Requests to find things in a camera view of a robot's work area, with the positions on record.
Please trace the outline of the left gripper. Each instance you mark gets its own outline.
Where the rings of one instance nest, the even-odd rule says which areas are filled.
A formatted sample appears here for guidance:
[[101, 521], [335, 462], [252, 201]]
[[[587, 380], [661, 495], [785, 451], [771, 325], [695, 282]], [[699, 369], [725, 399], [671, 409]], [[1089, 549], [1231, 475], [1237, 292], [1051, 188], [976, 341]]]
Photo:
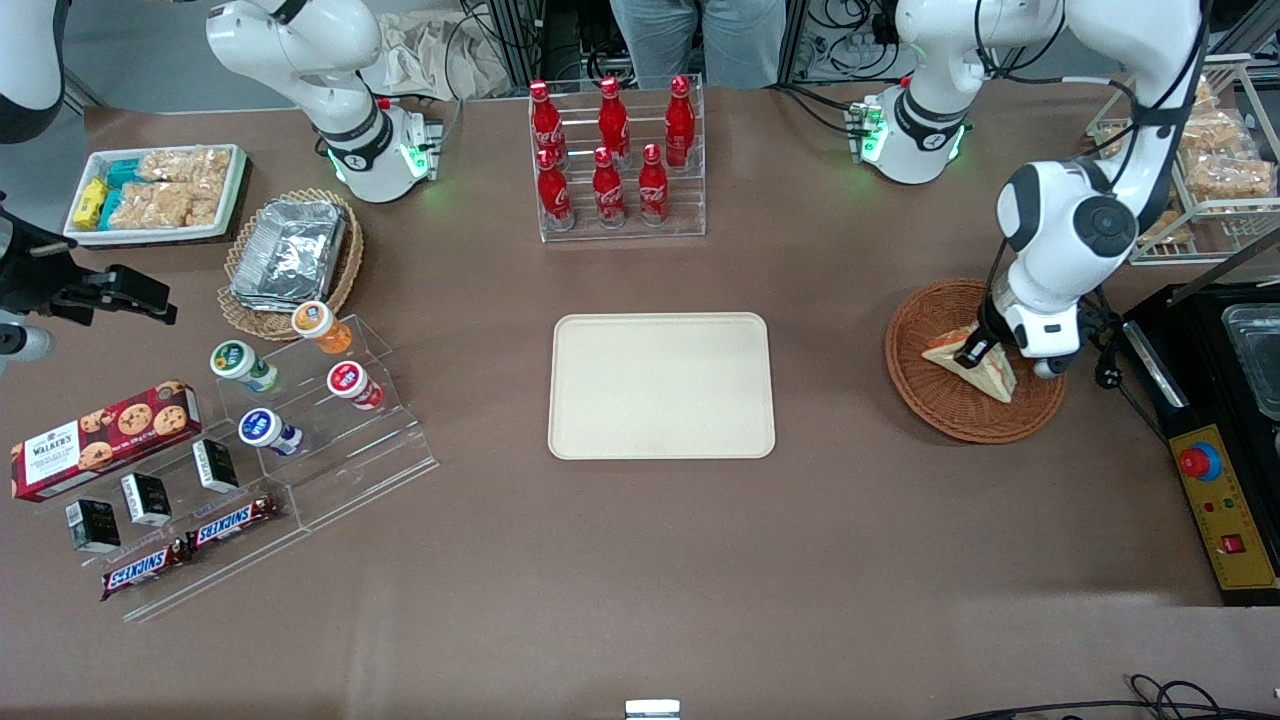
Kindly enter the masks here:
[[964, 369], [978, 368], [992, 348], [1014, 341], [1024, 357], [1066, 357], [1080, 350], [1080, 296], [1019, 293], [1012, 284], [987, 288], [978, 311], [978, 333], [970, 333], [954, 355]]

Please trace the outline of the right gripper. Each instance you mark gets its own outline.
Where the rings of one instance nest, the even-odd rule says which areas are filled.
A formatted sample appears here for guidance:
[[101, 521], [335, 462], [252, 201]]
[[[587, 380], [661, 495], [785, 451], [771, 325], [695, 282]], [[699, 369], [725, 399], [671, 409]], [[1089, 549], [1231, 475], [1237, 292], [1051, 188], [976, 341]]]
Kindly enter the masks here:
[[170, 288], [145, 273], [120, 264], [79, 279], [70, 245], [59, 234], [1, 210], [1, 306], [8, 313], [37, 313], [91, 327], [96, 307], [131, 313], [174, 325], [178, 309], [169, 302]]

